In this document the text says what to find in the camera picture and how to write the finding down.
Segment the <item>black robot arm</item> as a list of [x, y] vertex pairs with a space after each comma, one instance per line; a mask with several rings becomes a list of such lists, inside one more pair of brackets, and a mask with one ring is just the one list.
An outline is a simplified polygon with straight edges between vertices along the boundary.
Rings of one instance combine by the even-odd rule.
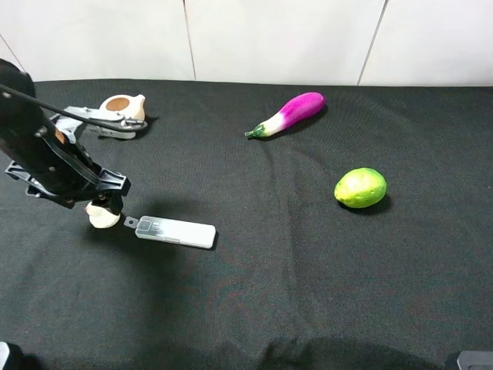
[[118, 215], [127, 177], [92, 161], [39, 106], [31, 77], [1, 61], [1, 151], [12, 161], [5, 173], [27, 184], [26, 194], [66, 208], [90, 201]]

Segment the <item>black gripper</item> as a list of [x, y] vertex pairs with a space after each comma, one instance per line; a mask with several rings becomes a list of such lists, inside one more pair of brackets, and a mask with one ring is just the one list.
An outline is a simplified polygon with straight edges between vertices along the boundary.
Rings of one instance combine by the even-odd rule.
[[28, 184], [26, 194], [66, 208], [91, 201], [89, 210], [121, 214], [130, 182], [93, 162], [78, 143], [45, 117], [4, 122], [4, 153], [12, 160], [5, 173]]

